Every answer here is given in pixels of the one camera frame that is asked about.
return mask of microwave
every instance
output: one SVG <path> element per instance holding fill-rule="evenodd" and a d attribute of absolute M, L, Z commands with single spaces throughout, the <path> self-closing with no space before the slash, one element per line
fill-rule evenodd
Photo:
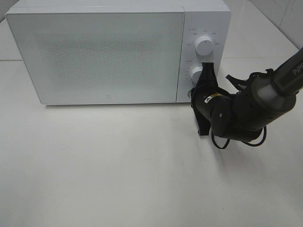
<path fill-rule="evenodd" d="M 20 0 L 6 19 L 44 105 L 190 102 L 218 72 L 222 0 Z"/>

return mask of black cable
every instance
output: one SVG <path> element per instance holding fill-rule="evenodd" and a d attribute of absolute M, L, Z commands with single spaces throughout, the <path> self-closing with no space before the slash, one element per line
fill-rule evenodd
<path fill-rule="evenodd" d="M 218 148 L 218 149 L 225 149 L 225 148 L 227 148 L 227 146 L 228 146 L 228 144 L 229 144 L 230 141 L 231 141 L 230 139 L 227 139 L 225 145 L 223 147 L 219 147 L 218 144 L 216 143 L 216 141 L 214 140 L 214 134 L 212 132 L 212 142 L 216 146 L 216 148 Z"/>
<path fill-rule="evenodd" d="M 248 145 L 248 146 L 251 146 L 251 147 L 258 147 L 260 145 L 262 145 L 266 139 L 266 135 L 267 135 L 267 130 L 266 130 L 266 126 L 263 128 L 263 138 L 262 140 L 260 141 L 260 143 L 257 143 L 257 144 L 251 144 L 251 143 L 247 143 L 247 142 L 243 142 L 241 141 L 242 143 Z"/>

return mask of table surface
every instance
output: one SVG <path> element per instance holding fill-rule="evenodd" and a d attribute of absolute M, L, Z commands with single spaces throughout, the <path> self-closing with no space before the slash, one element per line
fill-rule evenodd
<path fill-rule="evenodd" d="M 233 12 L 224 77 L 297 49 L 249 1 Z M 0 226 L 301 227 L 303 95 L 251 148 L 216 149 L 189 104 L 44 106 L 0 23 Z"/>

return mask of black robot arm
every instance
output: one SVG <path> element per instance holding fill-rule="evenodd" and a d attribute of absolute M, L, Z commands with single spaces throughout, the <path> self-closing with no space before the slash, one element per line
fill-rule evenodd
<path fill-rule="evenodd" d="M 199 135 L 208 135 L 211 128 L 212 138 L 215 135 L 228 139 L 223 148 L 229 140 L 261 145 L 266 137 L 266 125 L 294 107 L 296 94 L 303 87 L 303 48 L 276 70 L 254 72 L 248 80 L 228 75 L 226 78 L 238 89 L 237 94 L 218 86 L 213 63 L 203 62 L 202 66 L 201 76 L 192 90 L 191 106 Z M 260 136 L 262 129 L 262 142 L 249 144 Z"/>

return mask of white knob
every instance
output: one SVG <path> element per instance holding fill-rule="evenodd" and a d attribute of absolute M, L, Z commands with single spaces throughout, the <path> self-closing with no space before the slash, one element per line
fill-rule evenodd
<path fill-rule="evenodd" d="M 203 67 L 202 66 L 197 66 L 194 67 L 191 72 L 191 80 L 196 84 L 200 78 L 201 72 L 202 72 Z"/>
<path fill-rule="evenodd" d="M 197 38 L 195 45 L 199 55 L 208 55 L 214 49 L 214 39 L 210 35 L 204 35 Z"/>

